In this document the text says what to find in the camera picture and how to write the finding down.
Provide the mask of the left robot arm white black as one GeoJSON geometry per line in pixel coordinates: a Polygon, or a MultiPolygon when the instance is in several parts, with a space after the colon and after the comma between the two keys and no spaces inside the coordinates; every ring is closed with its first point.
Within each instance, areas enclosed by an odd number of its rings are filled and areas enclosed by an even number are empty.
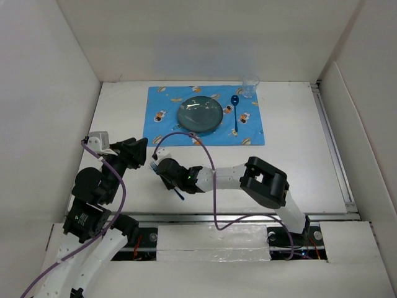
{"type": "Polygon", "coordinates": [[[138,240],[138,221],[123,214],[122,206],[112,213],[106,205],[117,191],[122,192],[121,202],[126,201],[123,175],[145,164],[147,138],[111,144],[107,132],[93,132],[81,145],[102,166],[76,175],[56,261],[34,281],[40,285],[35,297],[88,297],[117,252],[138,240]]]}

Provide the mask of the blue metal spoon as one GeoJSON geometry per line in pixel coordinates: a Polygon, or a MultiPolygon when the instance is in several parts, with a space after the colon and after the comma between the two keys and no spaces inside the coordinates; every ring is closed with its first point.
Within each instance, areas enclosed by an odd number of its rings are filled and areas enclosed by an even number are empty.
{"type": "Polygon", "coordinates": [[[237,120],[237,106],[239,104],[238,95],[231,96],[230,102],[234,107],[234,129],[235,129],[235,132],[238,133],[238,120],[237,120]]]}

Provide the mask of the blue metal fork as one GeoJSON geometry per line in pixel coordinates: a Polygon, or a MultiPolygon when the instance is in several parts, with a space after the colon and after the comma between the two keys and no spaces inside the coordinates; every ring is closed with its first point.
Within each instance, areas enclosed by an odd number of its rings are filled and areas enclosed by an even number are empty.
{"type": "MultiPolygon", "coordinates": [[[[149,163],[149,166],[151,167],[151,169],[152,169],[156,174],[158,174],[158,166],[157,166],[157,164],[156,164],[154,161],[151,161],[151,162],[149,163]]],[[[174,190],[174,192],[180,197],[180,199],[181,199],[182,201],[185,200],[184,196],[183,196],[176,188],[173,188],[173,190],[174,190]]]]}

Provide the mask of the clear plastic cup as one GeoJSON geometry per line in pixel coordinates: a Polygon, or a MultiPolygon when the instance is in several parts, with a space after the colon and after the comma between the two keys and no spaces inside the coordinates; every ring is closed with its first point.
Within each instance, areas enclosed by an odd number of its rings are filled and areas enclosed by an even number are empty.
{"type": "Polygon", "coordinates": [[[243,76],[242,80],[242,94],[245,98],[252,98],[260,83],[260,79],[254,74],[247,74],[243,76]]]}

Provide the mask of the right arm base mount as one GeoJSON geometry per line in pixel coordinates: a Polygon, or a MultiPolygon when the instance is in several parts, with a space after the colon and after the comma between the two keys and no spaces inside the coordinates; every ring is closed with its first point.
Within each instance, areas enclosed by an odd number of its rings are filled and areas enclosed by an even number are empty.
{"type": "Polygon", "coordinates": [[[319,224],[311,225],[304,235],[291,234],[292,242],[287,232],[281,226],[267,227],[267,243],[270,259],[286,260],[327,260],[323,233],[319,224]]]}

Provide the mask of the blue space print placemat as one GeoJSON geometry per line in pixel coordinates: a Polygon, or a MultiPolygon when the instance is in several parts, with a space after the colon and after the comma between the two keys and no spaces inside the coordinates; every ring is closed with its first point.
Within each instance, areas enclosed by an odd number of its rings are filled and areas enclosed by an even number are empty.
{"type": "Polygon", "coordinates": [[[264,145],[264,129],[257,96],[245,98],[241,86],[196,85],[152,86],[148,88],[143,136],[155,147],[169,133],[186,132],[199,138],[206,146],[264,145]],[[238,95],[238,133],[234,129],[234,107],[231,96],[238,95]],[[223,108],[221,124],[209,133],[193,133],[178,124],[177,110],[188,98],[208,96],[223,108]]]}

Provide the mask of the teal ceramic plate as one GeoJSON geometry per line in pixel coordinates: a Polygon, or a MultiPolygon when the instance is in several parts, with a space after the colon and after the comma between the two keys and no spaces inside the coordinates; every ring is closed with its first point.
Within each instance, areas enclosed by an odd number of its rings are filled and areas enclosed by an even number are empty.
{"type": "Polygon", "coordinates": [[[190,97],[179,106],[177,120],[178,124],[189,132],[213,132],[223,120],[223,108],[211,97],[190,97]]]}

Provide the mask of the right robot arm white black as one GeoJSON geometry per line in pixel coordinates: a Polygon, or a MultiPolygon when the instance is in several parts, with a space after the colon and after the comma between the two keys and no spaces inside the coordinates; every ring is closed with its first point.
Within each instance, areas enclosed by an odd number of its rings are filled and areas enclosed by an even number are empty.
{"type": "Polygon", "coordinates": [[[163,158],[151,166],[168,190],[188,194],[242,190],[259,205],[275,211],[293,244],[302,244],[310,235],[310,220],[293,200],[286,173],[258,157],[229,168],[185,168],[173,158],[163,158]]]}

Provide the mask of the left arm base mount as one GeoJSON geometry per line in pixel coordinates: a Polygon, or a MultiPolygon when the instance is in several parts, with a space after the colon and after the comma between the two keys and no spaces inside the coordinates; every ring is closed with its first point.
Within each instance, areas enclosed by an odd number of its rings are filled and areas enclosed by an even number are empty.
{"type": "Polygon", "coordinates": [[[134,243],[128,243],[115,254],[112,261],[156,261],[158,227],[144,224],[139,227],[134,243]]]}

